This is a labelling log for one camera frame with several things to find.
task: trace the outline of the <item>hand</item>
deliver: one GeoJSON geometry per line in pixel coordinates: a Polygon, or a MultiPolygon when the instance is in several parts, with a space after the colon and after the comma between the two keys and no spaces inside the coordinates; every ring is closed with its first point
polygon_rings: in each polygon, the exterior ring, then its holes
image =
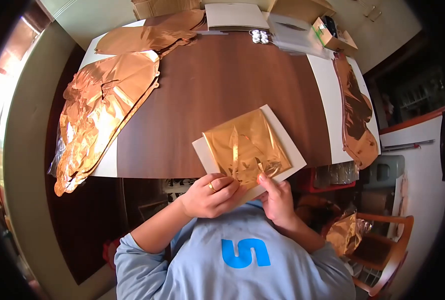
{"type": "Polygon", "coordinates": [[[212,173],[196,180],[187,193],[177,200],[188,217],[215,218],[234,209],[245,192],[246,188],[232,177],[212,173]]]}
{"type": "Polygon", "coordinates": [[[257,197],[262,202],[267,218],[272,220],[274,225],[278,227],[289,227],[297,219],[297,215],[294,212],[291,185],[287,181],[276,185],[264,173],[259,175],[257,181],[267,190],[257,197]]]}

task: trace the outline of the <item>sleeve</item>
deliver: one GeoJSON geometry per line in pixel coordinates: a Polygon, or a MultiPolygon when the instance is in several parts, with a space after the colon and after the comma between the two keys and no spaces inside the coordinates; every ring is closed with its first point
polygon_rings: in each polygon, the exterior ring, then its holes
{"type": "Polygon", "coordinates": [[[114,256],[117,299],[151,299],[166,280],[168,263],[164,251],[150,254],[142,250],[128,233],[114,256]]]}
{"type": "Polygon", "coordinates": [[[333,299],[340,299],[340,297],[356,299],[352,276],[341,259],[336,256],[331,243],[326,242],[324,247],[313,252],[311,257],[333,299]]]}

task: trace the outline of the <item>chair backrest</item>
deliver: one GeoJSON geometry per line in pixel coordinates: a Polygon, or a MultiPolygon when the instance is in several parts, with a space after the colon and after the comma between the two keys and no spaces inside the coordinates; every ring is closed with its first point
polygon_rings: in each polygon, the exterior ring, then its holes
{"type": "Polygon", "coordinates": [[[401,216],[385,216],[385,215],[374,215],[374,214],[365,214],[365,213],[357,213],[356,217],[358,219],[364,219],[366,221],[377,221],[377,222],[388,222],[388,223],[397,223],[397,224],[404,224],[404,229],[402,232],[401,237],[399,238],[398,242],[394,246],[394,249],[390,252],[389,260],[387,261],[386,266],[384,267],[384,270],[382,271],[381,277],[379,278],[378,282],[373,287],[370,287],[369,285],[365,284],[361,280],[352,277],[352,280],[355,285],[362,288],[370,296],[375,296],[381,289],[384,287],[384,285],[388,282],[389,279],[393,276],[393,274],[398,269],[401,261],[404,259],[404,255],[406,253],[407,244],[409,242],[409,238],[411,237],[411,231],[412,231],[412,225],[414,224],[414,217],[413,216],[407,216],[407,217],[401,217],[401,216]]]}

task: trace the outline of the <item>wooden chair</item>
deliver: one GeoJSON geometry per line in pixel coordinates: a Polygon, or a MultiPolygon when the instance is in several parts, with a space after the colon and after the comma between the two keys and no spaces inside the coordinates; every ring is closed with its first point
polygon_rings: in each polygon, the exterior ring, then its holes
{"type": "Polygon", "coordinates": [[[397,242],[384,236],[368,233],[363,236],[363,239],[356,250],[352,254],[346,255],[356,263],[371,269],[382,271],[381,277],[373,287],[356,277],[352,277],[356,286],[362,288],[373,297],[391,281],[401,262],[404,260],[407,243],[409,242],[409,237],[411,237],[414,217],[411,215],[407,217],[377,216],[367,213],[357,213],[356,217],[367,221],[372,220],[377,222],[404,224],[402,235],[397,242]]]}

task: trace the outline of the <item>person's arm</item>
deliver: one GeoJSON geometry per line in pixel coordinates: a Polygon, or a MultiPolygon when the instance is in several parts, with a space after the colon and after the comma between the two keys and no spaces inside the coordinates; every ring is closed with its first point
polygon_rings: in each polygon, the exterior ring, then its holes
{"type": "Polygon", "coordinates": [[[232,177],[207,174],[196,180],[187,193],[133,230],[131,235],[144,251],[159,253],[192,218],[215,218],[228,212],[237,206],[244,192],[244,187],[232,177]]]}
{"type": "Polygon", "coordinates": [[[176,233],[194,217],[214,218],[232,210],[244,193],[237,180],[208,174],[123,237],[114,257],[117,299],[151,299],[166,280],[164,249],[176,233]]]}
{"type": "Polygon", "coordinates": [[[271,178],[261,173],[258,182],[267,190],[258,199],[262,201],[266,216],[273,221],[280,234],[298,243],[309,254],[324,247],[326,241],[294,212],[291,186],[287,181],[276,185],[271,178]]]}
{"type": "Polygon", "coordinates": [[[310,229],[294,212],[291,186],[286,181],[275,184],[272,179],[262,175],[259,183],[267,192],[259,196],[266,216],[271,219],[280,234],[292,239],[304,248],[317,266],[318,276],[325,283],[323,298],[355,298],[351,274],[336,256],[329,242],[310,229]]]}

